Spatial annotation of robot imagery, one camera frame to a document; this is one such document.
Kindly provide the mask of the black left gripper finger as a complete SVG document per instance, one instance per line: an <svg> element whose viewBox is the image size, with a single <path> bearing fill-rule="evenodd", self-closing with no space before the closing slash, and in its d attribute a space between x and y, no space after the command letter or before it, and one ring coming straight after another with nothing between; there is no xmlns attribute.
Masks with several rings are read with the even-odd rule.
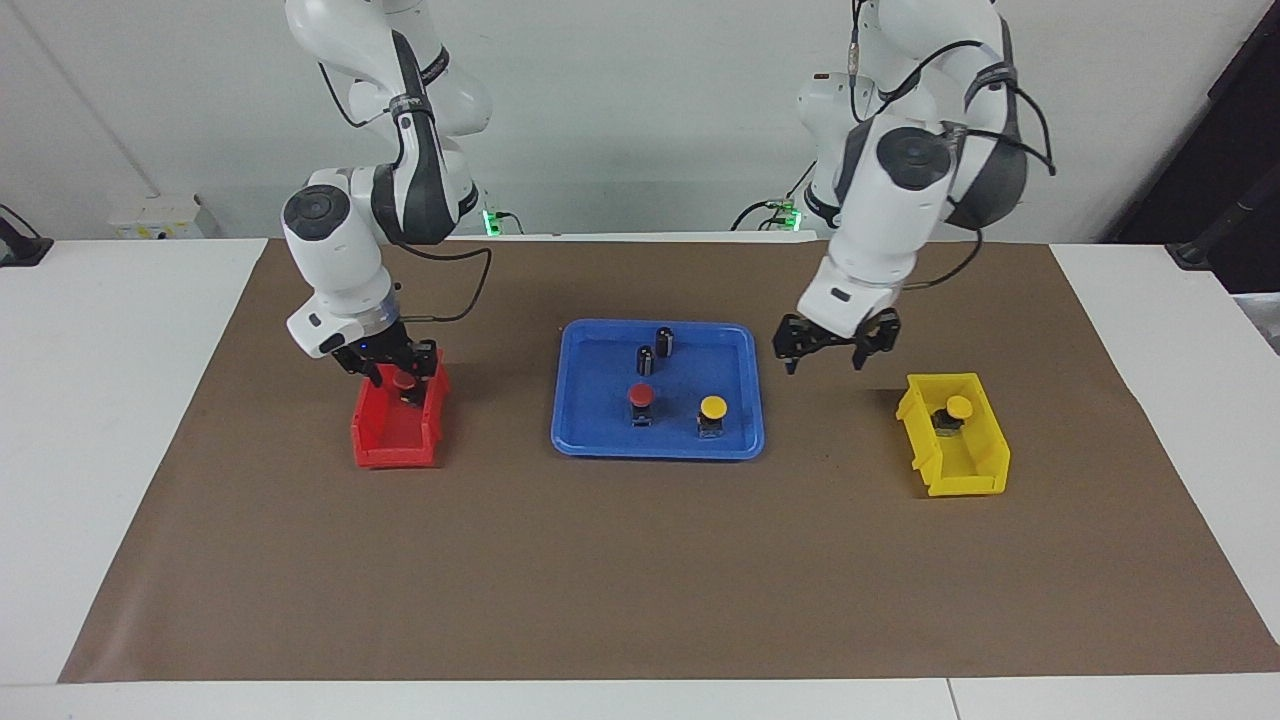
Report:
<svg viewBox="0 0 1280 720"><path fill-rule="evenodd" d="M852 337L851 364L860 372L868 360L877 354L891 352L901 331L901 318L896 310L882 310L868 316Z"/></svg>
<svg viewBox="0 0 1280 720"><path fill-rule="evenodd" d="M783 315L772 337L774 357L787 375L795 375L800 360L810 352L810 323L800 315Z"/></svg>

